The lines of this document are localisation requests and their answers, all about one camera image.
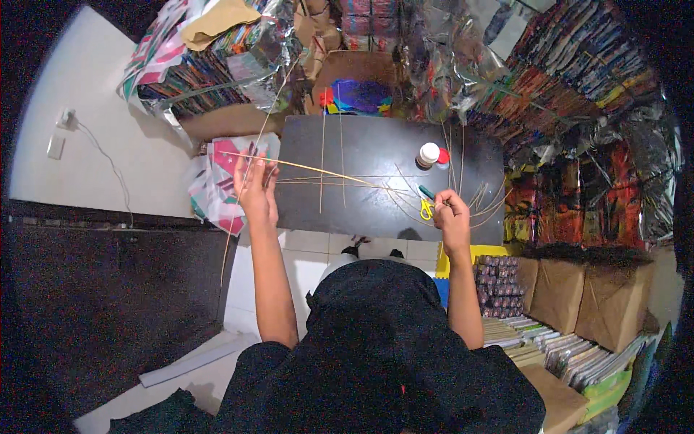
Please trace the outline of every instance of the light switch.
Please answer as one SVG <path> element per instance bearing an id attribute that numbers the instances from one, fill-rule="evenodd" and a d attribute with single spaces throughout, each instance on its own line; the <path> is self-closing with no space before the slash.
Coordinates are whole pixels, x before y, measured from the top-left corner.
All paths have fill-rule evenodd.
<path id="1" fill-rule="evenodd" d="M 54 133 L 48 142 L 48 158 L 59 160 L 62 155 L 62 147 L 65 145 L 65 138 Z"/>

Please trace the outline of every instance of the white bottle cap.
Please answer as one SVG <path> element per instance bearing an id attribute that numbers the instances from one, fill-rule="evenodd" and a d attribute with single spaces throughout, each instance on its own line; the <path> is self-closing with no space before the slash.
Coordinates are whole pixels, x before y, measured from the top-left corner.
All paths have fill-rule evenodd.
<path id="1" fill-rule="evenodd" d="M 419 158 L 428 165 L 434 164 L 439 159 L 439 147 L 436 143 L 425 143 L 419 149 Z"/>

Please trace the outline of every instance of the yellow foam mat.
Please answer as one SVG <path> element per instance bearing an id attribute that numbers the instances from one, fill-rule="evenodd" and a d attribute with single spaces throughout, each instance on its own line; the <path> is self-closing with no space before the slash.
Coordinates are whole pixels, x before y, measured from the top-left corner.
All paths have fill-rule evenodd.
<path id="1" fill-rule="evenodd" d="M 475 259 L 479 255 L 492 255 L 492 256 L 518 256 L 523 247 L 520 244 L 505 244 L 503 246 L 470 246 L 470 257 L 475 263 Z M 448 278 L 448 273 L 450 272 L 450 263 L 448 262 L 448 256 L 443 252 L 443 243 L 439 243 L 439 256 L 436 263 L 436 277 L 438 278 Z"/>

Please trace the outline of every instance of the electrical outlet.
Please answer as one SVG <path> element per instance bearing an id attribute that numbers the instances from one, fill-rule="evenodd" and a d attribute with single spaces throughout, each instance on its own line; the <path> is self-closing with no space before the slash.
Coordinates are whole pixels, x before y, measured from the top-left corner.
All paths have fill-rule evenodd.
<path id="1" fill-rule="evenodd" d="M 64 130 L 69 130 L 72 120 L 75 118 L 74 108 L 63 108 L 60 117 L 56 121 L 56 126 Z"/>

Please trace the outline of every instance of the yellow scissors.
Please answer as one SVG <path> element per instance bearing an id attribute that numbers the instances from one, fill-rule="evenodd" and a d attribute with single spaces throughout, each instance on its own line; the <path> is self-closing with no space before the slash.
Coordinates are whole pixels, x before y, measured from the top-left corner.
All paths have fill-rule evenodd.
<path id="1" fill-rule="evenodd" d="M 429 202 L 429 198 L 426 197 L 424 193 L 419 191 L 419 189 L 417 189 L 417 192 L 422 199 L 422 209 L 419 212 L 419 217 L 422 217 L 424 220 L 431 220 L 434 216 L 434 213 L 432 212 L 432 208 L 434 206 Z"/>

